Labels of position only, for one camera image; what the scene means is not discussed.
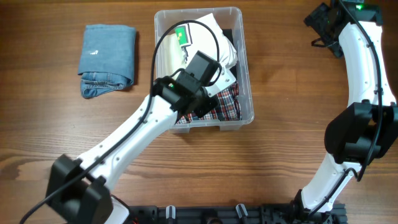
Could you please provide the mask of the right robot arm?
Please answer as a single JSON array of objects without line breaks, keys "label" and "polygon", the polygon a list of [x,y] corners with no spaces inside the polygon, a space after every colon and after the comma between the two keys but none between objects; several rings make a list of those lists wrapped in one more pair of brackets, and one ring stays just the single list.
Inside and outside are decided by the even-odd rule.
[{"label": "right robot arm", "polygon": [[397,100],[382,55],[382,13],[363,1],[320,4],[304,20],[318,35],[312,46],[344,58],[348,105],[325,130],[325,157],[289,205],[289,222],[338,222],[336,198],[350,180],[360,182],[373,160],[397,139]]}]

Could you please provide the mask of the cream cloth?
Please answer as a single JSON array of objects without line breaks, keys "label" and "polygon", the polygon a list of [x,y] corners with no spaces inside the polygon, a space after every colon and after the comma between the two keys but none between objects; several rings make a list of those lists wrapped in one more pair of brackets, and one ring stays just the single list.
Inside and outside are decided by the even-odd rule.
[{"label": "cream cloth", "polygon": [[172,75],[176,70],[187,67],[176,33],[165,36],[162,41],[162,48],[165,76]]}]

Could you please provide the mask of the blue denim jeans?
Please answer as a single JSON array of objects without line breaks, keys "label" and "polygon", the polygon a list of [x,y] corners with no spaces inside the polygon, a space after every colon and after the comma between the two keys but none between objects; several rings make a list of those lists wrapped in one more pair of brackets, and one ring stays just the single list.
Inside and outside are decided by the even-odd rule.
[{"label": "blue denim jeans", "polygon": [[136,29],[125,25],[85,27],[78,66],[80,92],[85,99],[134,84]]}]

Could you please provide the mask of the white printed t-shirt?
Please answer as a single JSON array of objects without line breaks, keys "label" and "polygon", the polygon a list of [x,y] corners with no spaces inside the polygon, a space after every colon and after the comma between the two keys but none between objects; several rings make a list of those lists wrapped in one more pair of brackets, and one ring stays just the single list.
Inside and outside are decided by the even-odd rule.
[{"label": "white printed t-shirt", "polygon": [[223,31],[218,25],[213,13],[198,18],[196,21],[203,23],[211,29],[216,36],[220,51],[217,51],[215,40],[207,28],[192,22],[181,24],[177,26],[174,31],[177,35],[180,47],[182,48],[186,64],[188,65],[190,63],[193,56],[199,50],[214,60],[217,59],[217,54],[220,53],[220,64],[229,68],[229,59],[233,58],[229,48],[229,41],[223,35]]}]

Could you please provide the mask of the black garment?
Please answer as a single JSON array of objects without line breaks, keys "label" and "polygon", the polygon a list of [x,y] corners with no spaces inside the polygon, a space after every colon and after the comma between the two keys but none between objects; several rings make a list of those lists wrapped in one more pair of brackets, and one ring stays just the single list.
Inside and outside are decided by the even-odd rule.
[{"label": "black garment", "polygon": [[230,48],[230,52],[232,53],[232,57],[233,57],[232,59],[229,59],[229,70],[234,75],[234,77],[237,78],[236,64],[238,62],[238,56],[237,56],[236,48],[234,46],[233,32],[231,29],[223,29],[222,31],[223,31],[223,35],[229,41],[229,48]]}]

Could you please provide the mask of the red plaid shirt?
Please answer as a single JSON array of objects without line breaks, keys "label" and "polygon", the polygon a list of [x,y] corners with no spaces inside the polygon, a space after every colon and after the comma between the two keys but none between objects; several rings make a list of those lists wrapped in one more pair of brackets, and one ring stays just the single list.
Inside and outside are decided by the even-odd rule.
[{"label": "red plaid shirt", "polygon": [[218,93],[216,100],[218,105],[203,117],[199,118],[195,113],[184,115],[177,124],[188,124],[196,120],[217,119],[219,121],[239,121],[241,119],[241,107],[238,101],[239,85],[233,83],[229,88]]}]

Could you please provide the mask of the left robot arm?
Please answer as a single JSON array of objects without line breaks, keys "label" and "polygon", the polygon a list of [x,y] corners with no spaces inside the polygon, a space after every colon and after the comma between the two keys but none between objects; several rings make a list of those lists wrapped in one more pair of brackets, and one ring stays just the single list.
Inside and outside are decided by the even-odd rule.
[{"label": "left robot arm", "polygon": [[120,176],[182,116],[212,110],[226,72],[198,51],[186,68],[155,79],[140,108],[110,136],[76,159],[63,154],[53,163],[45,204],[68,223],[126,223],[130,208],[111,194]]}]

